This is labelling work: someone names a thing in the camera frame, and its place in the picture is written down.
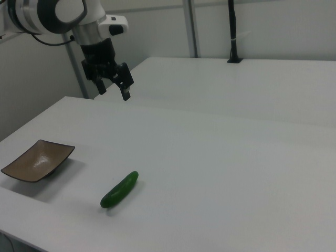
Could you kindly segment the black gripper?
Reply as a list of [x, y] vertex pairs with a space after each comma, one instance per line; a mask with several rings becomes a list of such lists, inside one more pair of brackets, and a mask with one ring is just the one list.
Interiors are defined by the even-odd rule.
[[130, 99], [134, 80], [126, 63], [117, 65], [110, 38], [93, 45], [81, 45], [85, 59], [81, 62], [87, 80], [94, 81], [100, 95], [106, 93], [102, 78], [112, 79], [120, 89], [124, 101]]

